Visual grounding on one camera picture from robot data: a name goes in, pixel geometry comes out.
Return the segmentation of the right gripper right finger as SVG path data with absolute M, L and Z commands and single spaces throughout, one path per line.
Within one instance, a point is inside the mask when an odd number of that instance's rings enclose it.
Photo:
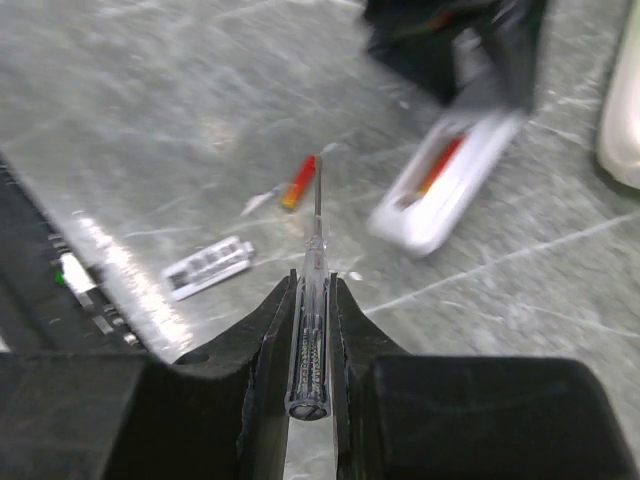
M 329 287 L 340 479 L 635 479 L 596 375 L 567 358 L 413 355 Z

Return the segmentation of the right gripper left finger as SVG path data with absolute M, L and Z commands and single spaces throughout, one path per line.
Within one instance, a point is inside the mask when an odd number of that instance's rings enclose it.
M 2 477 L 282 478 L 295 283 L 284 277 L 172 365 L 149 354 L 3 354 Z

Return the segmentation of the red battery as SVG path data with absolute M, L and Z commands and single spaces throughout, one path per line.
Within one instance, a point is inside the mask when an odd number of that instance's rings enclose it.
M 433 166 L 430 168 L 428 174 L 426 175 L 419 188 L 416 190 L 417 196 L 425 196 L 429 192 L 435 181 L 445 170 L 446 166 L 455 156 L 456 152 L 460 149 L 464 141 L 464 136 L 455 137 L 441 149 L 441 151 L 436 156 Z
M 282 196 L 281 206 L 284 209 L 294 211 L 299 207 L 316 175 L 316 163 L 316 155 L 310 155 L 303 162 Z

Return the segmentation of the clear handle screwdriver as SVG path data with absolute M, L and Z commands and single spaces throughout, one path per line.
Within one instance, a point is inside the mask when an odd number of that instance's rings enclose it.
M 328 378 L 328 317 L 330 275 L 322 224 L 323 155 L 314 158 L 314 213 L 300 278 L 295 310 L 287 393 L 288 415 L 317 421 L 330 414 Z

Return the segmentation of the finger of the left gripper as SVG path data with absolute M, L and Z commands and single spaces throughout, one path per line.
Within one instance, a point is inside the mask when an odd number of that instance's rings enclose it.
M 368 1 L 367 52 L 443 105 L 535 105 L 544 1 Z

